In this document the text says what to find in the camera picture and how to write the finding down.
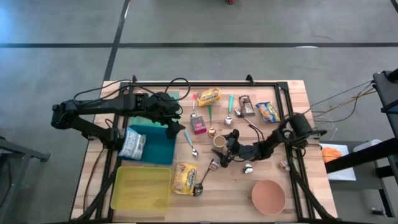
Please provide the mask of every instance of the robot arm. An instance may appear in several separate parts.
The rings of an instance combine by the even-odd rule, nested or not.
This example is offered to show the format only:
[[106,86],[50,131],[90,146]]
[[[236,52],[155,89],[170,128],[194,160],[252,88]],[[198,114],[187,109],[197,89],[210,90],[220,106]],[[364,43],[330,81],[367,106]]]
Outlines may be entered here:
[[148,97],[147,93],[128,93],[118,95],[110,100],[75,101],[67,100],[59,105],[53,105],[51,125],[57,129],[73,128],[81,131],[87,139],[96,137],[106,146],[120,146],[117,132],[113,129],[104,129],[96,124],[79,117],[85,114],[114,113],[120,116],[140,116],[150,119],[153,123],[167,125],[166,135],[175,138],[180,130],[185,129],[178,121],[180,114],[178,103],[167,93],[157,93]]

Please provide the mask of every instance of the teal plastic bin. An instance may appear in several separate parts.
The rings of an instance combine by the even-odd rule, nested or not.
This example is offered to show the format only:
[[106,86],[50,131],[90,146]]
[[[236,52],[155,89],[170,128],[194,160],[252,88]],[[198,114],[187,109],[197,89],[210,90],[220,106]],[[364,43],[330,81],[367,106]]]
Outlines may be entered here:
[[168,166],[173,164],[175,138],[168,139],[166,137],[167,127],[131,125],[129,128],[139,134],[145,134],[146,143],[140,160],[120,156],[121,159]]

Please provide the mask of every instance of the metal spoon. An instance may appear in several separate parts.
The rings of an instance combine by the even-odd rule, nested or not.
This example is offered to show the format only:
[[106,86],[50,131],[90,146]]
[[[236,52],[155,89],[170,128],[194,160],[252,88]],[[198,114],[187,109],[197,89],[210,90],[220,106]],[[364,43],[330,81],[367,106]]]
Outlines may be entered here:
[[226,125],[232,124],[231,110],[232,110],[233,103],[234,103],[234,95],[231,95],[231,96],[229,96],[228,116],[225,118]]
[[213,128],[213,121],[211,119],[211,105],[209,105],[209,117],[210,117],[210,129],[208,130],[208,134],[211,138],[216,135],[216,130]]
[[193,110],[191,114],[191,118],[195,118],[197,114],[195,113],[195,104],[197,103],[197,96],[196,94],[193,95]]
[[247,118],[245,118],[245,117],[243,116],[243,114],[242,114],[242,112],[241,112],[240,109],[235,108],[235,114],[236,114],[237,117],[245,119],[249,124],[253,125],[253,126],[254,126],[255,128],[257,128],[262,134],[264,134],[256,125],[253,124],[253,122],[251,122],[250,120],[248,120]]
[[213,163],[213,161],[214,161],[214,159],[212,159],[210,161],[209,167],[207,168],[205,176],[202,178],[201,182],[199,184],[195,184],[195,186],[193,186],[193,196],[197,197],[197,196],[201,195],[201,193],[203,192],[203,184],[202,183],[205,180],[205,177],[206,177],[207,173],[209,172],[210,166]]
[[192,147],[192,155],[195,156],[195,157],[198,157],[198,156],[199,156],[199,152],[198,152],[196,149],[193,148],[193,144],[192,144],[192,141],[191,141],[191,137],[189,136],[188,131],[185,130],[184,133],[185,133],[185,137],[187,138],[187,140],[188,140],[188,142],[189,142],[189,145],[191,145],[191,147]]

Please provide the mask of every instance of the food package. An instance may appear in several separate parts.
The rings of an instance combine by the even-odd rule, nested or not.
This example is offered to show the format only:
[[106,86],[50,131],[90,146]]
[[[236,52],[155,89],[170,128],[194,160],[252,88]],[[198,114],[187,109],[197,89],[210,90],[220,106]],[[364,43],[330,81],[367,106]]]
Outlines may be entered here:
[[262,114],[262,118],[267,123],[276,123],[280,122],[280,118],[275,108],[272,106],[271,102],[266,103],[258,103],[256,105]]
[[216,88],[211,88],[203,93],[198,93],[199,106],[208,106],[221,99],[220,91]]
[[140,160],[142,152],[144,151],[146,139],[145,134],[138,134],[135,130],[128,127],[126,140],[124,140],[123,148],[120,151],[119,156]]
[[187,163],[179,163],[175,168],[172,190],[177,194],[193,195],[193,187],[198,167]]
[[243,116],[253,116],[254,113],[253,105],[251,104],[250,97],[247,95],[239,97],[239,104],[241,105],[241,112]]

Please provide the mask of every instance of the small box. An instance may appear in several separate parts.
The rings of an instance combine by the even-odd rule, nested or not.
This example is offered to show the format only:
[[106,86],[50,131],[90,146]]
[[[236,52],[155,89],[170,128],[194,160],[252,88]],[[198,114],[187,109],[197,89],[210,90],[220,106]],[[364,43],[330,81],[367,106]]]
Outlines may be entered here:
[[205,121],[202,116],[191,118],[191,126],[195,134],[201,134],[207,131]]
[[243,116],[255,115],[253,105],[251,104],[250,97],[247,95],[239,97],[239,104],[241,105],[241,112]]

